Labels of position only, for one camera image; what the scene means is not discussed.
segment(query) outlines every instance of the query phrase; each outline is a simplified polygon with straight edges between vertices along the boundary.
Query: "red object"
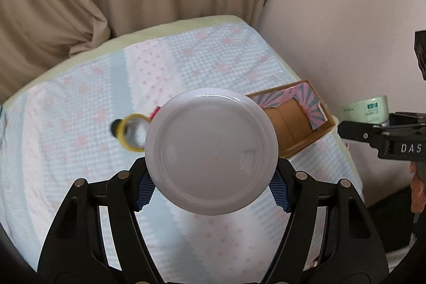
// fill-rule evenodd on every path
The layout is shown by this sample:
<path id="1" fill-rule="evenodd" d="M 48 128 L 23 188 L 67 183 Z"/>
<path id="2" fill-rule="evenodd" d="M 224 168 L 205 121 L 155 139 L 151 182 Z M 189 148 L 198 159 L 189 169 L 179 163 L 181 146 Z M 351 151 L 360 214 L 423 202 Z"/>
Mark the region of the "red object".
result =
<path id="1" fill-rule="evenodd" d="M 154 118 L 154 116 L 157 114 L 157 112 L 160 110 L 160 106 L 157 106 L 156 108 L 155 108 L 155 110 L 152 112 L 152 114 L 151 114 L 151 116 L 150 116 L 150 119 L 153 119 Z"/>

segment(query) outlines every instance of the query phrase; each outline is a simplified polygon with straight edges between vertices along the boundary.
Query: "light blue blanket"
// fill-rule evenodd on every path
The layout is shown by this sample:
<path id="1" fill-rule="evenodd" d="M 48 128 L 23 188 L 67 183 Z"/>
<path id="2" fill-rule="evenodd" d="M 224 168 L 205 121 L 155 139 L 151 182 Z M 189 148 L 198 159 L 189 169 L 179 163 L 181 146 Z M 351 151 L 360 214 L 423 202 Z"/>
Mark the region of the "light blue blanket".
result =
<path id="1" fill-rule="evenodd" d="M 149 40 L 71 68 L 20 95 L 1 116 L 0 222 L 36 269 L 50 223 L 73 181 L 108 180 L 138 157 L 111 136 L 114 119 L 150 114 L 191 88 L 248 94 L 297 80 L 246 24 Z M 345 151 L 337 134 L 329 133 L 292 164 L 319 180 L 348 178 L 361 192 Z M 101 212 L 109 262 L 119 268 L 107 212 Z M 318 215 L 310 260 L 320 249 L 324 211 Z M 138 221 L 165 281 L 230 284 L 261 280 L 288 215 L 269 188 L 248 207 L 217 217 L 192 215 L 156 190 Z"/>

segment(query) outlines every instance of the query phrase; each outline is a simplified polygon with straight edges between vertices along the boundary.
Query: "finger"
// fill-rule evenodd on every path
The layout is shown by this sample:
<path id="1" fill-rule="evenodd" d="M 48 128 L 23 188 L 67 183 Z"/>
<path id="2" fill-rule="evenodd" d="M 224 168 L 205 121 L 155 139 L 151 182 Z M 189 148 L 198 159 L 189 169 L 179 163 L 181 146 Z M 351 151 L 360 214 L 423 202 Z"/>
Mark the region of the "finger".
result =
<path id="1" fill-rule="evenodd" d="M 413 179 L 411 180 L 411 183 L 410 183 L 410 187 L 411 187 L 411 191 L 417 197 L 419 197 L 420 194 L 423 192 L 423 189 L 424 189 L 423 181 L 419 178 L 419 175 L 417 173 L 415 173 L 415 175 L 413 176 Z"/>
<path id="2" fill-rule="evenodd" d="M 412 161 L 410 162 L 410 172 L 413 174 L 417 171 L 417 165 L 416 162 Z"/>
<path id="3" fill-rule="evenodd" d="M 425 209 L 426 205 L 426 194 L 423 192 L 420 197 L 416 197 L 412 194 L 411 211 L 413 213 L 421 213 Z"/>

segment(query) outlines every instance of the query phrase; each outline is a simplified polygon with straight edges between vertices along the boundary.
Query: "white wall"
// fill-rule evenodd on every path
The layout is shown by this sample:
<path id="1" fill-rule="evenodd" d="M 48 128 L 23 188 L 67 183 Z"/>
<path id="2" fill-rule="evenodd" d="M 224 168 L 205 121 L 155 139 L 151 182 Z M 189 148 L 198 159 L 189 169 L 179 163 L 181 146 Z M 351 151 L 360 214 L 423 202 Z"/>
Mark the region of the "white wall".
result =
<path id="1" fill-rule="evenodd" d="M 338 116 L 341 104 L 388 95 L 394 111 L 426 113 L 426 82 L 413 50 L 426 0 L 268 0 L 259 32 Z M 408 164 L 351 145 L 366 203 L 406 186 Z"/>

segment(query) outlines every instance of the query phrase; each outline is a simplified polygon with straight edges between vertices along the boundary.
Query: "yellow tape roll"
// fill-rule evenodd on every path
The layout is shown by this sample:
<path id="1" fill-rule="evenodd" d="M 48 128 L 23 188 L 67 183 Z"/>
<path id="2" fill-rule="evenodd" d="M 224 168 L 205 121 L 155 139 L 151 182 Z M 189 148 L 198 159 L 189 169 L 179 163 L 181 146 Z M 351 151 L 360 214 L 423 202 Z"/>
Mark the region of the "yellow tape roll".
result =
<path id="1" fill-rule="evenodd" d="M 132 151 L 132 152 L 144 152 L 145 151 L 145 147 L 135 147 L 132 146 L 131 144 L 129 144 L 126 140 L 126 136 L 125 136 L 125 132 L 124 130 L 126 129 L 126 125 L 133 120 L 144 120 L 148 123 L 151 123 L 151 119 L 148 118 L 147 116 L 144 116 L 142 114 L 131 114 L 129 116 L 127 116 L 126 118 L 124 118 L 122 121 L 120 121 L 120 123 L 117 126 L 117 138 L 118 138 L 118 142 L 120 142 L 120 144 L 128 151 Z"/>

